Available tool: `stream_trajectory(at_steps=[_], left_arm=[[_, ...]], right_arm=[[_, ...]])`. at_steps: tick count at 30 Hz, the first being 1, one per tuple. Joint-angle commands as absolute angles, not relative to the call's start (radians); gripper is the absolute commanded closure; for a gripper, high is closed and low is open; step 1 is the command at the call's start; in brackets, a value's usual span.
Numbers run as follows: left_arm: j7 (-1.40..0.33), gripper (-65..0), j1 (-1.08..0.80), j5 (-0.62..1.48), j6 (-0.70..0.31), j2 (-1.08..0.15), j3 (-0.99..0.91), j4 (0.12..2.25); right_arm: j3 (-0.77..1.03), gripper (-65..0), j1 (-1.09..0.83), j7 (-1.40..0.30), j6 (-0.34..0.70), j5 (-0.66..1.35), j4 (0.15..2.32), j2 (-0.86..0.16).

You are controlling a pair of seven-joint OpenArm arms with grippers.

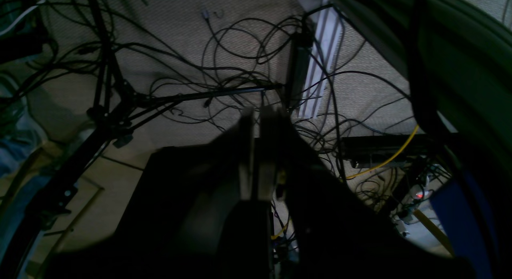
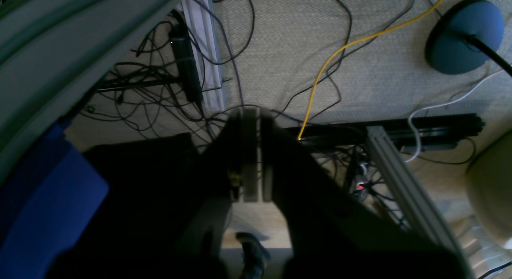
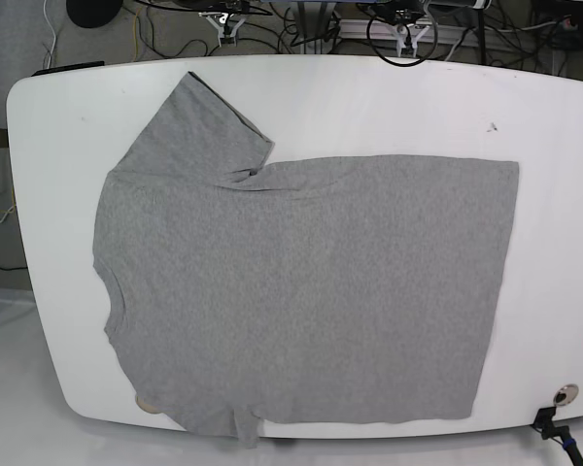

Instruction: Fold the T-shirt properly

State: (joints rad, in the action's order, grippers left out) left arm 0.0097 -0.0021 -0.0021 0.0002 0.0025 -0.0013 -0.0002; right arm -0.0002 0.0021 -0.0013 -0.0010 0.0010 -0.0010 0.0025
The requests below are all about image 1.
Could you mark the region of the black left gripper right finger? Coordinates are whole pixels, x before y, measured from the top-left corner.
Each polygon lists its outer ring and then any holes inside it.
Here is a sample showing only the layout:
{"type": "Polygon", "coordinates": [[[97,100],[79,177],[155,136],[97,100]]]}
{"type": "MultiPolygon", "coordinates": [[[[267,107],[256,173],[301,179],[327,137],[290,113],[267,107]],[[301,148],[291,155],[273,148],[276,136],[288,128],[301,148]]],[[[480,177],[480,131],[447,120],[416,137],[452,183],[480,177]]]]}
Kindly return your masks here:
{"type": "Polygon", "coordinates": [[[400,236],[334,176],[293,128],[285,110],[261,109],[261,182],[280,189],[298,262],[289,279],[475,279],[467,259],[442,257],[400,236]]]}

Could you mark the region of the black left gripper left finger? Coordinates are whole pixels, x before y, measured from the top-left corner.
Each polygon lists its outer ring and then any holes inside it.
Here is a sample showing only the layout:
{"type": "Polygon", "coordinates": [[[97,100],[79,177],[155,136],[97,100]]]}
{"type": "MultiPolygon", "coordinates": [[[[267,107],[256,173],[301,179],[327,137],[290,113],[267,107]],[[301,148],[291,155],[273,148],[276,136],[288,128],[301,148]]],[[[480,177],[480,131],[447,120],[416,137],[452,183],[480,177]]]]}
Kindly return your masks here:
{"type": "Polygon", "coordinates": [[[114,233],[116,279],[217,279],[225,221],[251,197],[254,109],[210,143],[154,153],[114,233]]]}

